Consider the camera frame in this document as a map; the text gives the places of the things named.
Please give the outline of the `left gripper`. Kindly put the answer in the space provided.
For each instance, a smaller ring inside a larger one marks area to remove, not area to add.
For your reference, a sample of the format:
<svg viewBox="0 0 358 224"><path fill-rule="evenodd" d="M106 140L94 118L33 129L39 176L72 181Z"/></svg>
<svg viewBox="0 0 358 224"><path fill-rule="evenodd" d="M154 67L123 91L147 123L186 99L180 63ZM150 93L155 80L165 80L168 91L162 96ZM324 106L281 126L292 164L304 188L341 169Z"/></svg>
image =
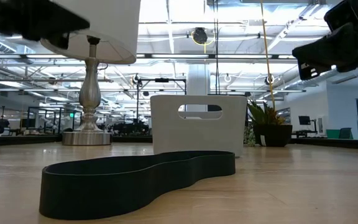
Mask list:
<svg viewBox="0 0 358 224"><path fill-rule="evenodd" d="M49 0L0 0L0 33L7 36L43 39L68 49L70 34L89 27L89 21Z"/></svg>

